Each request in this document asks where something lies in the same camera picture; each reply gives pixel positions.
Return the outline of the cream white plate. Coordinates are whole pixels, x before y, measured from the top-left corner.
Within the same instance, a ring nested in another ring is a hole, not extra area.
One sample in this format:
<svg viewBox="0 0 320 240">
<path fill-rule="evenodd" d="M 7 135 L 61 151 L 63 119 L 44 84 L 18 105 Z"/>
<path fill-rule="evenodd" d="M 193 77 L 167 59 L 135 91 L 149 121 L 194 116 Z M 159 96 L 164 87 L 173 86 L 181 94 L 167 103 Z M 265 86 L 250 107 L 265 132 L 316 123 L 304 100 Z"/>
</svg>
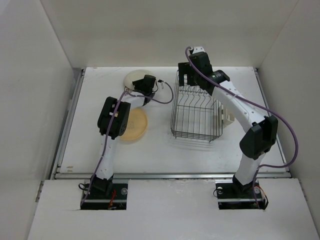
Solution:
<svg viewBox="0 0 320 240">
<path fill-rule="evenodd" d="M 124 77 L 123 84 L 127 89 L 133 91 L 133 82 L 143 79 L 145 75 L 152 75 L 152 72 L 144 69 L 131 71 Z"/>
</svg>

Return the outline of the white plastic cutlery holder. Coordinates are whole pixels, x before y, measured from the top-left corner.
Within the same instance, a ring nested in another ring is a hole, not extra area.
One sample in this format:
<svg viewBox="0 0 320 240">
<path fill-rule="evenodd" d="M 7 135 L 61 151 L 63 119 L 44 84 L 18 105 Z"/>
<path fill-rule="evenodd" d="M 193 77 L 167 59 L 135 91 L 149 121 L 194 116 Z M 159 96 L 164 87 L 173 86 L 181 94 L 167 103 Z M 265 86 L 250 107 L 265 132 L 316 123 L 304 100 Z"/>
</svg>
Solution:
<svg viewBox="0 0 320 240">
<path fill-rule="evenodd" d="M 227 108 L 225 108 L 223 104 L 219 106 L 218 112 L 223 129 L 235 122 L 234 115 Z"/>
</svg>

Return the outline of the orange yellow plate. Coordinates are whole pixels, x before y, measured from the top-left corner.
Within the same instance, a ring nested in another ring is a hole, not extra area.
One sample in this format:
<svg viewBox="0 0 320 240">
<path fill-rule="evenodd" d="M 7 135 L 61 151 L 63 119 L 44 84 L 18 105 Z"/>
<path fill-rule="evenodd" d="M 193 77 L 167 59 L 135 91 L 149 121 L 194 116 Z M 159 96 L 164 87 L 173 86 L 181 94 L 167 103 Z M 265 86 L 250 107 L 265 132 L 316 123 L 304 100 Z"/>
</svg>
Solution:
<svg viewBox="0 0 320 240">
<path fill-rule="evenodd" d="M 120 137 L 122 141 L 135 141 L 144 135 L 148 127 L 148 117 L 142 108 L 130 110 L 127 127 Z"/>
</svg>

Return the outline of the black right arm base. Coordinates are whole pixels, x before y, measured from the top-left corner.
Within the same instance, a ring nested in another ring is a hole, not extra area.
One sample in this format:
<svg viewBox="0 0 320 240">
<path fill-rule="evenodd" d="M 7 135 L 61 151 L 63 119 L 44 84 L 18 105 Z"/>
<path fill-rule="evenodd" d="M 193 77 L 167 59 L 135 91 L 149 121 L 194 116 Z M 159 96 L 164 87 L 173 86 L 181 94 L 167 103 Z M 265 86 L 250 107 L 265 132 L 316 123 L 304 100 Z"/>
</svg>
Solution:
<svg viewBox="0 0 320 240">
<path fill-rule="evenodd" d="M 217 198 L 219 210 L 265 210 L 269 205 L 266 196 L 259 183 L 256 182 L 243 192 L 237 192 L 232 182 L 216 182 L 213 195 Z"/>
</svg>

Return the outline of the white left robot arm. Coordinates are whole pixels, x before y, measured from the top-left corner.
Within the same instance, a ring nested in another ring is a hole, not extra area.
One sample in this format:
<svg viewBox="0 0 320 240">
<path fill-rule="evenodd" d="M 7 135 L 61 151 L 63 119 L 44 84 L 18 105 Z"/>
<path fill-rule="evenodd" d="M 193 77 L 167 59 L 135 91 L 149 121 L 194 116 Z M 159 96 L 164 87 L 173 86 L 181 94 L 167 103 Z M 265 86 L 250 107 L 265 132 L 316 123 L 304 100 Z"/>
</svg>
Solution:
<svg viewBox="0 0 320 240">
<path fill-rule="evenodd" d="M 116 146 L 128 125 L 130 111 L 145 106 L 155 95 L 156 77 L 146 74 L 132 82 L 132 93 L 123 90 L 119 98 L 107 97 L 97 121 L 100 135 L 104 138 L 102 153 L 90 179 L 88 194 L 107 198 L 113 187 Z"/>
</svg>

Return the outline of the aluminium right rail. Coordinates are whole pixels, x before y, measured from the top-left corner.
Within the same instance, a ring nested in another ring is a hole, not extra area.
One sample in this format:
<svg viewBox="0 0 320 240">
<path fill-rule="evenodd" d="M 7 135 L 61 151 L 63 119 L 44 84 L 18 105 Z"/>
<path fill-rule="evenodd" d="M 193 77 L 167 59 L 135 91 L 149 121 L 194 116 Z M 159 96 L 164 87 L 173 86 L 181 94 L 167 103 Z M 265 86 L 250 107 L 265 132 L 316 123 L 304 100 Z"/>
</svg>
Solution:
<svg viewBox="0 0 320 240">
<path fill-rule="evenodd" d="M 259 86 L 259 89 L 260 89 L 260 93 L 262 95 L 262 98 L 263 98 L 263 102 L 264 102 L 264 105 L 266 108 L 270 108 L 269 107 L 269 104 L 268 104 L 268 100 L 266 98 L 266 95 L 265 95 L 265 91 L 263 89 L 263 85 L 262 85 L 262 82 L 261 82 L 261 78 L 260 78 L 260 75 L 259 75 L 259 71 L 257 68 L 254 68 L 254 73 L 255 73 L 255 77 L 256 77 L 256 80 L 257 80 L 257 83 L 258 83 L 258 86 Z M 280 139 L 279 139 L 279 135 L 277 134 L 276 135 L 276 142 L 274 144 L 274 146 L 271 148 L 271 150 L 267 153 L 267 155 L 269 156 L 271 151 L 273 149 L 277 149 L 278 152 L 279 152 L 279 155 L 281 157 L 281 162 L 280 163 L 265 163 L 265 160 L 263 161 L 263 164 L 267 164 L 267 165 L 277 165 L 277 166 L 284 166 L 287 164 L 287 160 L 286 160 L 286 157 L 285 157 L 285 154 L 283 152 L 283 148 L 282 148 L 282 145 L 281 145 L 281 142 L 280 142 Z"/>
</svg>

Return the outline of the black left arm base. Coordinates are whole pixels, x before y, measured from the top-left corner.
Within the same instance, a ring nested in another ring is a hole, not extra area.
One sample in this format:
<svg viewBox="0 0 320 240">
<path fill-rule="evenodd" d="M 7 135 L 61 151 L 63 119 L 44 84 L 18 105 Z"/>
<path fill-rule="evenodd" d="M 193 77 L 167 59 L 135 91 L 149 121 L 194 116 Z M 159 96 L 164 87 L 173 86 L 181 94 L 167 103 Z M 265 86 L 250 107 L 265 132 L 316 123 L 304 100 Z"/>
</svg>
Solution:
<svg viewBox="0 0 320 240">
<path fill-rule="evenodd" d="M 82 190 L 80 200 L 81 210 L 126 210 L 128 197 L 128 183 L 113 183 L 111 190 L 107 193 L 98 192 L 91 188 L 86 199 L 89 183 L 80 183 L 78 187 Z"/>
</svg>

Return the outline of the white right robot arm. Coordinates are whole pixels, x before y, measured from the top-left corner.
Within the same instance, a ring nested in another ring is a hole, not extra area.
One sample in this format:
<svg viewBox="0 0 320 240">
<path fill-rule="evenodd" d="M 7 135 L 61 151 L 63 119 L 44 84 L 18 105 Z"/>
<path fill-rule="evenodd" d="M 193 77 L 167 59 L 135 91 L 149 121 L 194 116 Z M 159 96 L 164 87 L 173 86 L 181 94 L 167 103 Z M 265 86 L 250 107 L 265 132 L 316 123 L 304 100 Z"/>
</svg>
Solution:
<svg viewBox="0 0 320 240">
<path fill-rule="evenodd" d="M 198 86 L 218 100 L 233 114 L 245 133 L 239 143 L 242 157 L 231 185 L 232 193 L 243 197 L 252 189 L 259 165 L 276 142 L 278 120 L 246 102 L 224 71 L 214 71 L 203 47 L 188 47 L 185 53 L 188 61 L 178 64 L 179 80 L 186 78 L 188 85 Z"/>
</svg>

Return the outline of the aluminium front rail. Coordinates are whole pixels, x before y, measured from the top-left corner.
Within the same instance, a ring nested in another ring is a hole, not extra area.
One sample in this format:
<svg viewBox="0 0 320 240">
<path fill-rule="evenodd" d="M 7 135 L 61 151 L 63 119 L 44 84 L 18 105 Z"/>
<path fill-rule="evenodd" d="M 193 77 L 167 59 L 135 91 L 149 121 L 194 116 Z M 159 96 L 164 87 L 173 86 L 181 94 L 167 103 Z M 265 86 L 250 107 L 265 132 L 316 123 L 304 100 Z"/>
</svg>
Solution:
<svg viewBox="0 0 320 240">
<path fill-rule="evenodd" d="M 135 179 L 135 180 L 178 180 L 178 179 L 231 179 L 233 173 L 114 173 L 114 179 Z M 60 173 L 51 176 L 51 180 L 76 180 L 89 179 L 90 173 Z M 291 178 L 289 171 L 285 172 L 259 172 L 258 178 Z"/>
</svg>

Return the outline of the metal wire dish rack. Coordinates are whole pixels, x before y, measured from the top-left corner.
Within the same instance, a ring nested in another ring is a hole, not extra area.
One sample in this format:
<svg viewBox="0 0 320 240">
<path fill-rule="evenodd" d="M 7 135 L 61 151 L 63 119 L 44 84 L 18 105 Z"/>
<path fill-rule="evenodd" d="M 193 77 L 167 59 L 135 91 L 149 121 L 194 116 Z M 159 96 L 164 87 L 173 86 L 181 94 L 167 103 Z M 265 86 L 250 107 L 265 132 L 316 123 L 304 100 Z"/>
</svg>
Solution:
<svg viewBox="0 0 320 240">
<path fill-rule="evenodd" d="M 170 131 L 175 138 L 212 142 L 223 134 L 221 103 L 176 73 Z"/>
</svg>

